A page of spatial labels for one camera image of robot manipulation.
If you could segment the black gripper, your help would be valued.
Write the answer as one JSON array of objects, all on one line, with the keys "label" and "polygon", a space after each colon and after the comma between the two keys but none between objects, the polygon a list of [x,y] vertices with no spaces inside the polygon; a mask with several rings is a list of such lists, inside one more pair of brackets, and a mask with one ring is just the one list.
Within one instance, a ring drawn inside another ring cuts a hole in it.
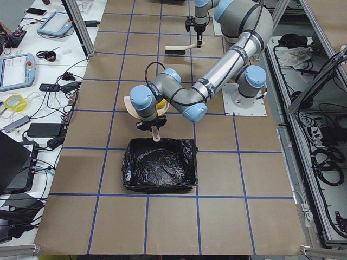
[{"label": "black gripper", "polygon": [[194,31],[197,34],[197,48],[200,48],[203,43],[202,34],[205,32],[205,24],[198,24],[194,16],[187,16],[185,20],[186,32],[189,32],[191,27],[193,27]]},{"label": "black gripper", "polygon": [[163,127],[167,122],[167,118],[165,115],[156,116],[151,121],[140,121],[136,123],[137,129],[141,131],[152,131],[152,127],[155,126],[157,129]]}]

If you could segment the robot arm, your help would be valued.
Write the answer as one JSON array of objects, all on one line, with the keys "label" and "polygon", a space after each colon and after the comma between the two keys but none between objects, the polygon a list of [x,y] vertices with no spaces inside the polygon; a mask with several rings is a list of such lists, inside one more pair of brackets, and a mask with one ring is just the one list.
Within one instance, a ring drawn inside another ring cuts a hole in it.
[{"label": "robot arm", "polygon": [[254,1],[196,1],[195,12],[186,20],[186,27],[194,27],[197,44],[208,21],[208,11],[230,45],[228,51],[189,89],[181,85],[179,74],[171,68],[160,72],[145,85],[130,91],[130,101],[140,121],[137,128],[151,131],[166,124],[166,117],[158,115],[156,105],[165,99],[190,122],[198,122],[207,112],[207,102],[233,76],[246,67],[249,59],[261,53],[273,31],[273,20],[262,4]]},{"label": "robot arm", "polygon": [[209,10],[217,7],[220,0],[196,0],[194,15],[188,16],[185,20],[186,32],[192,27],[196,33],[197,48],[200,48],[203,43],[203,33],[209,23]]}]

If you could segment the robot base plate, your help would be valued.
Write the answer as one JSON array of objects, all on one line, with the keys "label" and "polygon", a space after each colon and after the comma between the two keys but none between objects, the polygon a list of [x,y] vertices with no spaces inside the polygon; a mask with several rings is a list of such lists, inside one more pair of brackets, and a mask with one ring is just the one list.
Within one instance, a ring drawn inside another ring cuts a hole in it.
[{"label": "robot base plate", "polygon": [[226,83],[221,92],[226,116],[267,116],[261,90],[256,97],[248,98],[239,93],[237,83]]},{"label": "robot base plate", "polygon": [[219,36],[219,37],[223,37],[223,33],[221,31],[221,25],[216,22],[214,19],[213,19],[213,28],[214,28],[214,35],[215,36]]}]

